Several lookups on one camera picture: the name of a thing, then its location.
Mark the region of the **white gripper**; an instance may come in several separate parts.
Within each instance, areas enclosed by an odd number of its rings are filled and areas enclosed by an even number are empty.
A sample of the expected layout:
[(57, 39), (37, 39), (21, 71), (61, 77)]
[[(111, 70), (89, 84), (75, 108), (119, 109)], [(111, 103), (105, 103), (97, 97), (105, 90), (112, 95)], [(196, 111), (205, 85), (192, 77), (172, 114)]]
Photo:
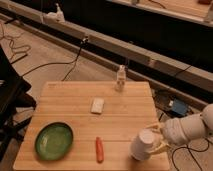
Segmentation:
[[(175, 144), (178, 146), (187, 144), (190, 139), (187, 136), (185, 129), (189, 119), (185, 118), (173, 118), (169, 119), (164, 123), (156, 122), (147, 126), (147, 129), (154, 129), (162, 132), (163, 137), (167, 140), (169, 144)], [(161, 141), (159, 145), (152, 147), (148, 153), (150, 155), (157, 155), (166, 152), (170, 145)]]

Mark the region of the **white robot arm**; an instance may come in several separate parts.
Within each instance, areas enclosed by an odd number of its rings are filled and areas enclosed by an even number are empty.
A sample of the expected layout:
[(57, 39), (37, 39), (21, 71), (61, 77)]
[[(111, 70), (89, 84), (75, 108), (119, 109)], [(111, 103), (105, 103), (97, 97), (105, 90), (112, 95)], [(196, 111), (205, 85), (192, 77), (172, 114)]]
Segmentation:
[(148, 129), (161, 135), (158, 146), (148, 151), (150, 155), (163, 153), (172, 144), (181, 146), (213, 136), (213, 104), (207, 105), (201, 113), (168, 119), (164, 123), (150, 125)]

